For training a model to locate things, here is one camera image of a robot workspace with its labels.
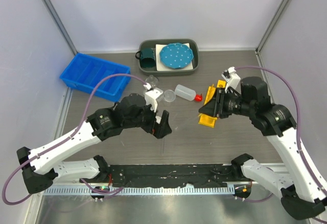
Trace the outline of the yellow test tube rack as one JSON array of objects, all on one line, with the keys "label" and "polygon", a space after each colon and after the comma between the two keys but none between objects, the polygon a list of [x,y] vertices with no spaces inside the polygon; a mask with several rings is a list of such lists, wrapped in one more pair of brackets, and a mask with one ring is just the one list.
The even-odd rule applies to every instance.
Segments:
[{"label": "yellow test tube rack", "polygon": [[[216,86],[214,84],[209,86],[204,100],[204,104],[206,105],[209,102],[209,100],[213,98],[217,88],[225,88],[225,86],[226,86],[226,82],[223,80],[219,80]],[[200,125],[211,127],[211,128],[215,127],[215,123],[218,120],[218,117],[210,117],[202,113],[200,113],[199,117],[200,118],[198,123]]]}]

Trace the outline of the blue plastic divided bin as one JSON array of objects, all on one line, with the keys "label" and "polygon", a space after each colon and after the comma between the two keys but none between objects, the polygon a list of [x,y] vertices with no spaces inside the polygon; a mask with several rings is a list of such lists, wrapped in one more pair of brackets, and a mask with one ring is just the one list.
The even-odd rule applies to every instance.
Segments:
[{"label": "blue plastic divided bin", "polygon": [[[78,53],[60,75],[60,79],[67,87],[90,94],[100,80],[117,73],[130,74],[130,67]],[[117,102],[130,79],[125,76],[113,77],[97,89],[95,96]]]}]

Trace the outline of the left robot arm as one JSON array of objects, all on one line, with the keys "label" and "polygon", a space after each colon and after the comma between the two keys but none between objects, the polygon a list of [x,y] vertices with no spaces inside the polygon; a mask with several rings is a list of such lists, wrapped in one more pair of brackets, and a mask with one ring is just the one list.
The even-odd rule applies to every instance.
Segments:
[{"label": "left robot arm", "polygon": [[102,156],[85,161],[67,162],[73,154],[124,129],[141,128],[157,139],[171,134],[169,113],[157,110],[139,94],[131,94],[110,108],[96,110],[74,130],[39,148],[22,147],[17,151],[22,177],[29,194],[42,192],[59,179],[66,181],[105,182],[110,168]]}]

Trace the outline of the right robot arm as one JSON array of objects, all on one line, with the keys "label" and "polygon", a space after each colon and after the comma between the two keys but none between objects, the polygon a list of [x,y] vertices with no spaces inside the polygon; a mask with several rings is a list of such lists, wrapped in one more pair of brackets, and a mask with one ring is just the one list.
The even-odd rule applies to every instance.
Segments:
[{"label": "right robot arm", "polygon": [[240,83],[240,92],[230,87],[217,88],[199,113],[220,119],[232,114],[248,117],[278,152],[290,176],[273,172],[249,154],[232,160],[231,176],[238,181],[247,178],[258,182],[277,196],[286,212],[296,220],[318,216],[325,211],[326,194],[302,161],[301,155],[306,151],[303,145],[297,144],[292,114],[285,106],[271,102],[268,86],[261,78],[246,77]]}]

